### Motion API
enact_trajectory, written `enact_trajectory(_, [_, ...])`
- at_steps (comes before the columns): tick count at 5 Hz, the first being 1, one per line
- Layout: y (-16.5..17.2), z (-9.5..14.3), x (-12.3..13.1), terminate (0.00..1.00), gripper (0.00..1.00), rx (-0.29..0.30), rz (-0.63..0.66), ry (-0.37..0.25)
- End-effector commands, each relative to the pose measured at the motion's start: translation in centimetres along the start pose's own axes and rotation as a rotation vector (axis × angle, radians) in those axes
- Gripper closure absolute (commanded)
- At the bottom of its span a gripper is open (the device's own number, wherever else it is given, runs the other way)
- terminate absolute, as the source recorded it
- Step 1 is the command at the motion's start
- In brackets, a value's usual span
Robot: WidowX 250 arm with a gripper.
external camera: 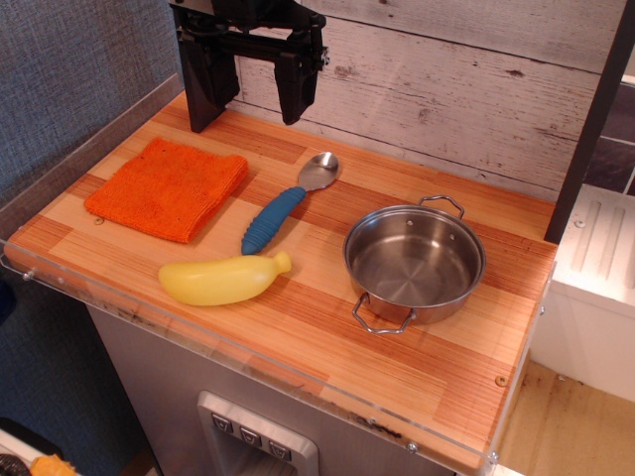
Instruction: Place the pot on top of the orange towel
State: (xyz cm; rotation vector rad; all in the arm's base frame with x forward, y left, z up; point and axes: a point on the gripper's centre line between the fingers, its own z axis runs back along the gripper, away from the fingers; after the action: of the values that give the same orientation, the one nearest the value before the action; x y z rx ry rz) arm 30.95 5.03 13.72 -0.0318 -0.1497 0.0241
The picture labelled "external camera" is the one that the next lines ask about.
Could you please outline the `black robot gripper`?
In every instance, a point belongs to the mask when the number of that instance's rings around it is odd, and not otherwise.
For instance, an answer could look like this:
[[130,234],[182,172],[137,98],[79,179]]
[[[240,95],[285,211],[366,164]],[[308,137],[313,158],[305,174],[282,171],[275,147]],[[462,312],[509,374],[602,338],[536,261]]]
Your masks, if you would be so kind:
[[234,55],[274,62],[283,122],[314,103],[326,18],[297,1],[172,1],[190,128],[202,132],[240,91]]

